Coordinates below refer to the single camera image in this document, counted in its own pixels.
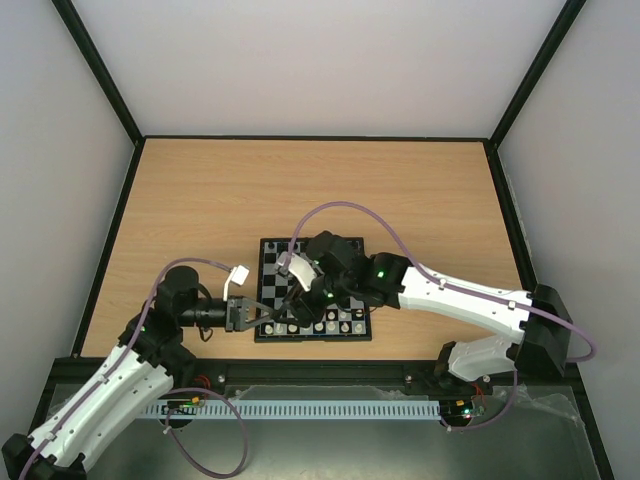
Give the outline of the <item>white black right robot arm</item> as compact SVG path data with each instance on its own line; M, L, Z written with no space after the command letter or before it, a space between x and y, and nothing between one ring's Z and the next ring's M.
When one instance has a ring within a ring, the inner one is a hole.
M489 331L487 338L443 345L434 375L447 391L509 371L549 381L565 374L572 320L550 286L504 290L463 281L405 256L366 255L329 231L312 237L300 254L277 254L275 269L294 281L275 321L291 314L295 324L313 326L329 306L353 299L369 307L436 313Z

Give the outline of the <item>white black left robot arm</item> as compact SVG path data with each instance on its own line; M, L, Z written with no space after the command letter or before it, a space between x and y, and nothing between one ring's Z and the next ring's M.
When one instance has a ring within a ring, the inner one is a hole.
M224 398L195 375L184 327L244 331L270 320L273 311L245 296L212 297L192 262L169 263L86 383L30 434L14 434L4 443L9 478L84 479L106 447L159 398L171 397L166 420Z

